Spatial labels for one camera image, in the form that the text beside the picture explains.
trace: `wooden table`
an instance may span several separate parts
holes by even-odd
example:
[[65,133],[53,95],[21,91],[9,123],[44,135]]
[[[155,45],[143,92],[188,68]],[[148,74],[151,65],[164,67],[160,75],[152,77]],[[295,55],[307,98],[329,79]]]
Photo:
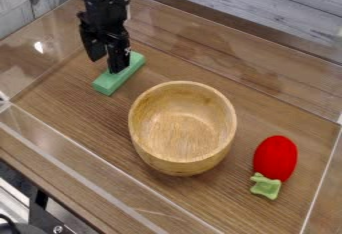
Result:
[[[0,89],[12,97],[0,114],[1,159],[106,233],[299,233],[341,129],[341,67],[155,1],[132,0],[127,27],[147,65],[106,97],[91,88],[106,59],[91,64],[83,50],[82,8],[69,1],[1,41],[0,73],[20,70]],[[227,158],[191,178],[142,162],[127,129],[134,100],[170,80],[215,87],[238,114]],[[297,143],[299,163],[270,202],[250,194],[249,178],[254,149],[275,134]],[[323,206],[319,213],[330,211]]]

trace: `wooden bowl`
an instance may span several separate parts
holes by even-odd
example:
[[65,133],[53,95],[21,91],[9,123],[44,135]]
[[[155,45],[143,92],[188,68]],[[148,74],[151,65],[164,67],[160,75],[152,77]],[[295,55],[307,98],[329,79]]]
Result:
[[128,117],[134,146],[160,172],[191,176],[224,158],[236,131],[228,99],[195,82],[163,83],[136,99]]

